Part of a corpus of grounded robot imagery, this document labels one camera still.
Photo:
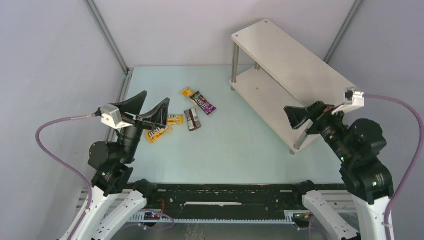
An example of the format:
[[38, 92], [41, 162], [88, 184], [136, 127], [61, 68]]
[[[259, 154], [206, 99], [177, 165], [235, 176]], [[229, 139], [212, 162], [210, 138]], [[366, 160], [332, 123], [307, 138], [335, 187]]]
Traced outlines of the yellow candy bar wrapper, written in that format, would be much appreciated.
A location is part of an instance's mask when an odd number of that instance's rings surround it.
[[192, 96], [195, 94], [189, 87], [185, 88], [181, 93], [184, 97], [192, 100]]

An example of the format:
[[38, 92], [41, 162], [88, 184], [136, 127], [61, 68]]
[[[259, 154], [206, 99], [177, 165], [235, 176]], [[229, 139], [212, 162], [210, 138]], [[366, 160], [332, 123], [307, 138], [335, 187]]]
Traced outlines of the brown candy bag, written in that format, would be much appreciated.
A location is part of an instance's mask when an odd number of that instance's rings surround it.
[[188, 130], [190, 132], [193, 132], [202, 127], [195, 108], [185, 110], [184, 115], [186, 117]]

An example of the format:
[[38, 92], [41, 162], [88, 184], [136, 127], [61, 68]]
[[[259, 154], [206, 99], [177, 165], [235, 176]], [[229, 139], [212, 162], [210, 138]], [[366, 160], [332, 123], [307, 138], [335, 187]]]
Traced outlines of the purple candy bag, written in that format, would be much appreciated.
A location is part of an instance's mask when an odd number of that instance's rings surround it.
[[212, 114], [217, 108], [211, 104], [199, 91], [190, 97], [206, 115]]

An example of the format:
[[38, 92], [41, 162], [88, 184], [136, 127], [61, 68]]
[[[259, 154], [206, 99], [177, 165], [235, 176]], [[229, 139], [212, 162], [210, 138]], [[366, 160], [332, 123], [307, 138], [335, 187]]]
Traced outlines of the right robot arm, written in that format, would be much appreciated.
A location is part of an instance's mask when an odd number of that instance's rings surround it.
[[358, 210], [361, 238], [387, 240], [385, 218], [390, 214], [385, 211], [395, 191], [392, 174], [378, 159], [387, 145], [381, 126], [366, 118], [346, 125], [346, 106], [322, 101], [307, 107], [285, 106], [284, 111], [294, 130], [311, 121], [306, 135], [320, 135], [340, 160], [341, 179]]

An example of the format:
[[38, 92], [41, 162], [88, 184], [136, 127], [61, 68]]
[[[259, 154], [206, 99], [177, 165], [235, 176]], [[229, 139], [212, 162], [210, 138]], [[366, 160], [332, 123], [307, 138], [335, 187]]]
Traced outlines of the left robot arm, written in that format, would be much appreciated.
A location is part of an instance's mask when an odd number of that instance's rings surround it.
[[165, 98], [152, 110], [141, 110], [148, 93], [100, 107], [95, 116], [115, 130], [116, 141], [98, 141], [89, 149], [88, 164], [96, 173], [75, 220], [62, 236], [63, 240], [110, 240], [138, 211], [156, 200], [157, 188], [146, 179], [136, 181], [133, 190], [110, 214], [110, 206], [119, 198], [133, 172], [128, 165], [135, 161], [137, 148], [145, 130], [165, 129], [170, 99]]

